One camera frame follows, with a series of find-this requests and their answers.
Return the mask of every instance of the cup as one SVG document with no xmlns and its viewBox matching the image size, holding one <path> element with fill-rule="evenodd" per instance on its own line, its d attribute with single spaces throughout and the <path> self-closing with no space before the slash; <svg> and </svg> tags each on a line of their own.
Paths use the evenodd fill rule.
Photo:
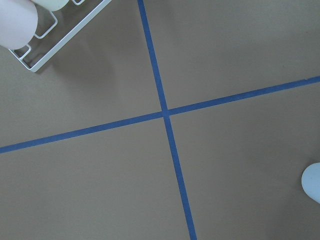
<svg viewBox="0 0 320 240">
<path fill-rule="evenodd" d="M 30 42 L 38 25 L 38 13 L 29 0 L 0 0 L 0 45 L 21 49 Z"/>
<path fill-rule="evenodd" d="M 39 4 L 45 9 L 54 12 L 62 9 L 69 0 L 31 0 L 32 2 Z"/>
</svg>

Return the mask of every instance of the white object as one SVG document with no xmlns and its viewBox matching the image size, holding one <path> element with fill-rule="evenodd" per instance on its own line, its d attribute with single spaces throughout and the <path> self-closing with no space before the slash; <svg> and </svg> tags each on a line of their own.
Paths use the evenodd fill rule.
<svg viewBox="0 0 320 240">
<path fill-rule="evenodd" d="M 34 36 L 38 25 L 36 6 L 29 0 L 0 0 L 0 45 L 21 49 Z"/>
<path fill-rule="evenodd" d="M 25 68 L 31 72 L 38 71 L 53 55 L 55 55 L 70 39 L 72 39 L 87 23 L 89 23 L 102 9 L 104 9 L 111 0 L 101 0 L 101 2 L 85 17 L 83 18 L 70 32 L 68 32 L 53 48 L 51 48 L 42 58 L 40 58 L 32 67 L 29 67 L 23 58 L 19 57 L 15 51 L 10 52 L 21 62 Z"/>
<path fill-rule="evenodd" d="M 49 11 L 57 11 L 62 9 L 69 0 L 31 0 L 32 2 L 39 4 L 40 6 L 48 9 Z"/>
<path fill-rule="evenodd" d="M 301 184 L 305 193 L 320 204 L 320 163 L 314 163 L 304 170 Z"/>
</svg>

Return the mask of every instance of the white rack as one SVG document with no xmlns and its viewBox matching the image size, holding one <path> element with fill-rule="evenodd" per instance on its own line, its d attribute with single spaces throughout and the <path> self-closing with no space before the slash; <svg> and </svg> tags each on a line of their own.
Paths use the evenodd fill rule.
<svg viewBox="0 0 320 240">
<path fill-rule="evenodd" d="M 94 2 L 93 0 L 88 0 L 86 2 L 90 2 L 91 4 Z M 94 8 L 86 14 L 79 22 L 75 24 L 75 26 L 68 31 L 62 38 L 60 38 L 53 46 L 46 49 L 44 52 L 41 53 L 41 57 L 33 57 L 26 61 L 27 56 L 30 55 L 33 51 L 36 52 L 37 50 L 33 50 L 33 41 L 31 40 L 29 44 L 27 44 L 23 49 L 18 50 L 10 50 L 10 52 L 21 62 L 28 70 L 32 72 L 38 71 L 54 54 L 56 54 L 70 39 L 72 39 L 87 23 L 89 23 L 104 7 L 106 7 L 111 0 L 96 0 Z M 86 4 L 85 0 L 72 0 L 74 7 L 77 8 L 85 8 Z M 41 45 L 50 41 L 51 34 L 54 34 L 54 29 L 59 24 L 59 18 L 57 17 L 59 11 L 49 12 L 53 19 L 53 24 L 40 36 L 34 34 L 33 39 L 37 39 L 40 41 L 37 45 Z"/>
</svg>

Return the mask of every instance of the metal rack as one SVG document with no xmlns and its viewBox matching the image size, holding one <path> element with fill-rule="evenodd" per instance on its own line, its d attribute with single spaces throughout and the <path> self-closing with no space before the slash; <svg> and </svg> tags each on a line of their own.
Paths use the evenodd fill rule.
<svg viewBox="0 0 320 240">
<path fill-rule="evenodd" d="M 52 23 L 44 33 L 35 33 L 25 47 L 10 52 L 28 70 L 35 73 L 110 2 L 111 0 L 71 0 L 59 11 L 47 11 Z"/>
</svg>

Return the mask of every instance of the vertical blue line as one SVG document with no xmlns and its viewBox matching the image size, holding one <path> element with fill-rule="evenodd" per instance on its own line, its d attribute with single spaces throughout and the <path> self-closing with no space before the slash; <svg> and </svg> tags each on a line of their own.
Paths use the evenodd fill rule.
<svg viewBox="0 0 320 240">
<path fill-rule="evenodd" d="M 166 130 L 166 134 L 167 134 L 168 141 L 169 141 L 174 171 L 175 171 L 176 179 L 178 182 L 179 192 L 180 192 L 180 196 L 181 196 L 181 201 L 182 201 L 182 206 L 183 206 L 183 210 L 184 210 L 187 228 L 189 231 L 189 236 L 190 236 L 191 240 L 197 240 L 195 225 L 194 225 L 194 221 L 193 221 L 192 214 L 191 214 L 191 209 L 190 209 L 190 205 L 189 205 L 189 200 L 188 200 L 188 195 L 187 195 L 187 190 L 186 190 L 186 186 L 185 186 L 183 173 L 181 170 L 181 165 L 180 165 L 180 161 L 179 161 L 175 136 L 174 136 L 174 132 L 173 132 L 171 121 L 170 121 L 166 96 L 165 96 L 164 88 L 163 88 L 162 81 L 161 81 L 160 71 L 159 71 L 159 67 L 158 67 L 154 44 L 153 44 L 152 37 L 151 37 L 147 13 L 146 13 L 146 9 L 145 9 L 145 4 L 144 4 L 143 0 L 137 0 L 137 2 L 138 2 L 140 16 L 141 16 L 141 20 L 142 20 L 145 40 L 146 40 L 147 48 L 149 51 L 149 56 L 150 56 L 151 66 L 152 66 L 154 80 L 155 80 L 155 84 L 156 84 L 156 89 L 158 92 L 159 101 L 160 101 L 160 105 L 161 105 L 161 109 L 162 109 L 165 130 Z"/>
</svg>

